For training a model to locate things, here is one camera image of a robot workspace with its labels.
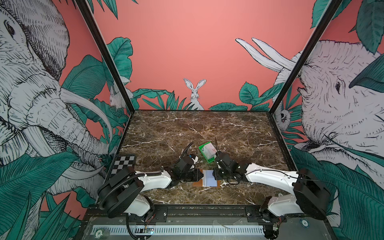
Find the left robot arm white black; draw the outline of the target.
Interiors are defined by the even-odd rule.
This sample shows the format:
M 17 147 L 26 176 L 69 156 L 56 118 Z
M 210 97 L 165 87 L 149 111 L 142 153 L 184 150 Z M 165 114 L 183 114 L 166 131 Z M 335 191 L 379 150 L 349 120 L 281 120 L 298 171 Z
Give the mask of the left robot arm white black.
M 180 183 L 198 182 L 204 174 L 195 167 L 196 155 L 187 155 L 157 172 L 136 172 L 133 167 L 120 170 L 98 189 L 99 209 L 109 218 L 121 214 L 136 215 L 149 222 L 156 214 L 153 202 L 142 192 L 170 189 Z

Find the brown leather card holder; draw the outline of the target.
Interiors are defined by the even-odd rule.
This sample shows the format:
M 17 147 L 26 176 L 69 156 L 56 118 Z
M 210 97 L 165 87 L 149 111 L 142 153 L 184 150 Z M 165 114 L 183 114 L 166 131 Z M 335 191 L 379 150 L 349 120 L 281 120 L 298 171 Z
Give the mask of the brown leather card holder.
M 193 187 L 218 188 L 221 185 L 221 181 L 215 179 L 213 170 L 200 170 L 200 172 L 204 176 L 198 182 L 194 182 Z

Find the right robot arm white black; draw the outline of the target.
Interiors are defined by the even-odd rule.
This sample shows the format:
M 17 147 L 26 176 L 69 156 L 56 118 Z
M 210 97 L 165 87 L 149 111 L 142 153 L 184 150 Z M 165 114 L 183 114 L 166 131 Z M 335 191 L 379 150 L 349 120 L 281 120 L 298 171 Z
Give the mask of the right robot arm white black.
M 311 171 L 281 171 L 255 163 L 238 163 L 227 153 L 215 154 L 213 176 L 231 184 L 241 182 L 268 185 L 287 192 L 282 197 L 267 197 L 257 213 L 267 223 L 283 222 L 287 217 L 306 215 L 325 220 L 331 193 Z

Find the green plastic tray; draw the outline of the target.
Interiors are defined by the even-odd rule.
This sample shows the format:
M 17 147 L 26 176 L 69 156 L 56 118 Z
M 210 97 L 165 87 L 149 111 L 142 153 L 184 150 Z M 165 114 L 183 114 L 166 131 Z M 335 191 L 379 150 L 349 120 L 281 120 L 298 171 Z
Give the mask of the green plastic tray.
M 212 142 L 199 146 L 199 150 L 208 163 L 212 163 L 215 160 L 217 149 Z

